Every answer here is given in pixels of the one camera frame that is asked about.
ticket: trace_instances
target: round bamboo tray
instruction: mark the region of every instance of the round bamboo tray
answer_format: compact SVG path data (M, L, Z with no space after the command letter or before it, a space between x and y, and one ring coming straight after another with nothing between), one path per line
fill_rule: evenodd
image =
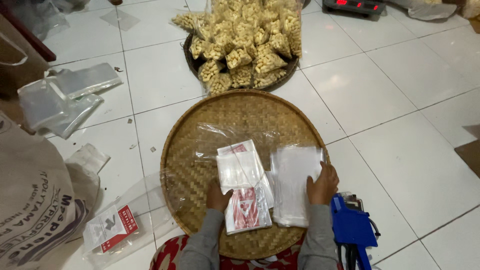
M182 45L183 46L183 53L185 54L185 59L187 60L188 66L190 67L190 70L193 72L195 77L198 78L198 69L200 68L201 65L203 65L205 63L205 60L203 60L201 57L199 57L197 59L193 59L192 53L190 52L190 45L192 44L192 39L193 39L193 33L190 33L188 35L187 39L185 40L185 43ZM280 86L282 86L284 83L286 83L290 79L290 77L293 75L293 73L297 69L297 64L299 62L298 56L292 55L292 59L288 59L288 58L286 58L282 55L279 55L279 56L285 62L287 62L287 65L283 67L283 69L285 69L285 71L287 73L285 74L285 76L281 77L276 82L272 83L269 86L266 86L266 87L262 88L261 89L262 91L270 92L270 91L273 91L273 90L279 88ZM225 65L225 68L222 69L220 72L221 73L227 72L228 68L226 67L227 66L227 61L225 60L225 58L222 59L220 62Z
M199 101L171 129L160 163L161 170L175 175L169 183L162 181L162 190L173 218L188 235L201 228L208 185L218 177L216 164L193 162L195 130L197 123L202 122L278 132L279 146L316 145L325 150L330 163L325 144L313 124L297 107L282 98L258 90L233 90ZM259 146L257 151L260 157L269 156ZM293 245L304 232L303 228L278 227L274 223L268 229L227 236L223 228L219 253L237 259L266 258Z

